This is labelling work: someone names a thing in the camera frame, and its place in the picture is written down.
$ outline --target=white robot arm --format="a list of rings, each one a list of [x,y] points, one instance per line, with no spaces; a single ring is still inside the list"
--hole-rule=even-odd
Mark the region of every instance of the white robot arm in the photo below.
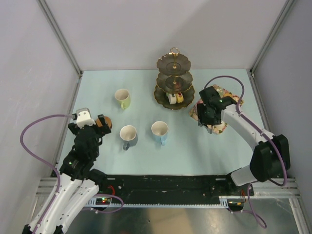
[[[198,124],[218,125],[221,120],[228,123],[244,138],[253,150],[250,165],[230,173],[236,186],[260,181],[264,182],[290,168],[289,146],[286,137],[257,126],[242,111],[237,111],[237,103],[231,97],[221,98],[210,86],[199,92],[203,103],[197,105]],[[279,156],[282,157],[284,169]]]
[[[35,219],[26,225],[22,234],[64,234],[85,206],[98,193],[107,188],[106,174],[92,168],[99,155],[102,137],[111,133],[103,115],[95,122],[87,108],[76,113],[76,124],[69,129],[76,135],[75,144],[64,159],[58,181]]]

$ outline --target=white wall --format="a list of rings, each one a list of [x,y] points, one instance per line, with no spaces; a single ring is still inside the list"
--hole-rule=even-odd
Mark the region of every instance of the white wall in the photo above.
[[[1,1],[0,31],[0,233],[18,234],[27,217],[17,210],[48,175],[23,150],[20,133],[33,120],[66,113],[78,77],[35,0]],[[63,125],[64,119],[38,124],[26,145],[51,161]]]
[[[294,6],[256,70],[273,132],[290,144],[291,169],[312,220],[312,1]]]
[[[48,0],[82,70],[250,68],[286,0]]]

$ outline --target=light blue table surface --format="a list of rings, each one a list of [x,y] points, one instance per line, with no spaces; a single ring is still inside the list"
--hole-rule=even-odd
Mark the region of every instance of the light blue table surface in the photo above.
[[[178,111],[165,109],[154,99],[158,70],[85,71],[75,102],[74,112],[87,107],[93,119],[104,114],[111,118],[112,133],[104,136],[100,155],[94,168],[106,174],[130,175],[214,175],[227,174],[250,163],[252,150],[230,126],[220,135],[211,135],[189,116],[199,99],[198,92],[215,76],[239,78],[245,86],[242,110],[254,122],[263,126],[260,113],[245,69],[190,70],[193,75],[195,98],[193,103]],[[212,84],[241,94],[235,80],[220,78]],[[121,110],[114,98],[117,89],[130,91],[131,105]],[[151,126],[165,121],[169,135],[165,146],[153,140]],[[122,149],[119,136],[125,125],[135,126],[138,143],[128,151]],[[67,156],[75,136],[68,130],[58,167]]]

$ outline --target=mug handle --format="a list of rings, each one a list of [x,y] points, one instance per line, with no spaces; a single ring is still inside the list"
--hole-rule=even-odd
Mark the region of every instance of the mug handle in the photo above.
[[[166,139],[164,137],[160,137],[160,143],[161,145],[166,145]]]
[[[123,149],[124,149],[124,150],[128,150],[129,147],[130,147],[130,144],[129,144],[128,142],[124,142],[124,143],[123,143]]]

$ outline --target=purple cable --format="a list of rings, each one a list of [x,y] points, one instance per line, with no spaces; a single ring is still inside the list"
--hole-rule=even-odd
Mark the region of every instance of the purple cable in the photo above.
[[[238,99],[238,102],[237,102],[237,105],[236,105],[236,111],[237,113],[246,121],[248,122],[253,128],[255,128],[259,133],[260,135],[262,135],[271,145],[272,147],[274,148],[275,152],[276,152],[276,155],[278,157],[278,160],[280,161],[281,163],[281,166],[282,166],[282,171],[283,171],[283,183],[282,184],[279,184],[277,182],[275,182],[274,180],[272,179],[269,179],[269,181],[271,181],[272,183],[278,185],[278,186],[285,186],[286,183],[287,183],[287,173],[286,173],[286,168],[285,168],[285,165],[284,165],[284,162],[283,162],[283,158],[282,158],[282,155],[280,154],[278,148],[276,147],[276,145],[274,144],[274,142],[257,126],[255,125],[250,119],[248,119],[245,115],[243,115],[239,109],[239,104],[241,102],[241,100],[243,99],[243,96],[244,96],[244,93],[245,93],[245,87],[244,87],[244,84],[237,78],[235,77],[232,77],[232,76],[217,76],[217,77],[214,77],[212,78],[210,81],[207,82],[207,84],[205,85],[204,89],[208,86],[209,83],[211,83],[211,81],[215,80],[215,79],[218,79],[218,78],[231,78],[231,79],[234,79],[236,81],[239,82],[239,84],[242,86],[242,93],[240,95],[240,98]],[[253,214],[254,218],[256,219],[257,223],[262,227],[262,228],[267,228],[267,224],[265,223],[265,221],[263,220],[263,218],[261,218],[258,214],[256,214],[256,212],[254,211],[254,208],[252,206],[252,203],[250,202],[250,195],[249,195],[249,187],[251,186],[251,183],[248,185],[248,188],[247,188],[247,196],[248,196],[248,202],[249,202],[249,206],[250,206],[250,209],[251,211],[242,211],[244,213],[249,213],[249,214]]]
[[[97,194],[96,197],[97,196],[109,196],[109,197],[116,198],[116,199],[118,199],[121,202],[121,206],[118,207],[117,209],[113,210],[113,211],[99,211],[99,210],[96,210],[96,212],[98,212],[98,213],[103,213],[103,214],[114,213],[116,211],[119,211],[123,207],[123,205],[124,205],[123,200],[119,196],[115,196],[115,195],[111,195],[111,194]],[[82,209],[82,211],[87,211],[87,210],[92,211],[90,208],[83,208]]]
[[[249,213],[249,214],[252,214],[255,217],[257,223],[261,226],[261,228],[266,229],[268,227],[267,223],[264,221],[264,219],[260,215],[258,215],[256,212],[254,212],[254,208],[250,202],[250,194],[249,194],[249,187],[250,186],[251,186],[251,183],[247,187],[247,197],[248,197],[248,203],[249,203],[251,211],[243,211],[243,210],[242,211],[232,211],[230,208],[228,208],[228,210],[231,211],[232,213]]]
[[[23,140],[26,131],[27,131],[31,126],[33,126],[33,125],[35,125],[36,123],[39,123],[39,122],[41,122],[41,121],[44,121],[44,120],[46,120],[46,119],[53,118],[53,117],[72,118],[72,115],[51,115],[51,116],[46,116],[46,117],[40,118],[40,119],[38,119],[38,120],[36,120],[36,121],[30,123],[30,124],[22,131],[22,133],[21,133],[21,135],[20,135],[20,138],[19,138],[19,141],[20,141],[20,144],[22,145],[22,147],[27,151],[27,153],[29,153],[29,154],[30,154],[32,157],[34,157],[35,159],[38,159],[40,162],[43,162],[45,165],[47,165],[48,167],[50,167],[50,168],[55,172],[55,174],[57,175],[57,188],[56,188],[55,193],[58,193],[58,192],[59,192],[59,187],[60,187],[60,176],[59,176],[59,172],[57,171],[57,169],[56,169],[51,163],[47,162],[46,160],[44,160],[44,159],[38,157],[38,156],[35,155],[33,152],[31,152],[31,151],[27,148],[27,146],[25,145],[24,140]],[[54,194],[53,197],[52,197],[52,199],[50,200],[48,206],[45,208],[44,212],[42,213],[42,215],[41,215],[41,217],[40,217],[40,219],[39,219],[39,221],[38,221],[37,224],[40,224],[40,223],[42,222],[43,217],[44,217],[45,214],[48,212],[48,209],[51,207],[51,205],[52,205],[52,203],[53,203],[53,201],[54,201],[55,198],[56,198],[56,195]],[[34,230],[33,230],[33,234],[36,233],[37,229],[38,229],[38,226],[36,225],[36,227],[35,227]]]
[[[285,165],[284,165],[284,162],[283,162],[283,158],[282,158],[282,155],[280,154],[278,148],[276,147],[276,145],[274,144],[274,142],[257,126],[255,125],[250,119],[248,119],[244,114],[241,113],[240,109],[239,109],[239,104],[241,102],[241,100],[243,99],[243,96],[244,96],[244,93],[245,93],[245,87],[244,87],[244,84],[239,80],[237,79],[236,77],[232,77],[232,76],[218,76],[218,77],[215,77],[215,78],[212,78],[210,81],[208,81],[208,83],[205,85],[204,88],[207,87],[207,85],[215,80],[215,79],[218,79],[218,78],[231,78],[231,79],[234,79],[236,81],[239,82],[239,84],[242,86],[242,94],[240,95],[240,98],[238,99],[238,102],[237,102],[237,105],[236,105],[236,111],[237,113],[246,121],[248,122],[253,128],[255,128],[259,133],[260,135],[262,135],[271,145],[272,147],[274,148],[274,151],[276,152],[276,155],[278,157],[278,160],[279,162],[281,163],[281,166],[282,166],[282,171],[283,171],[283,183],[282,184],[279,184],[277,182],[275,182],[274,180],[272,179],[269,179],[269,181],[271,181],[272,183],[280,186],[280,187],[283,187],[286,185],[287,183],[287,173],[286,173],[286,168],[285,168]]]

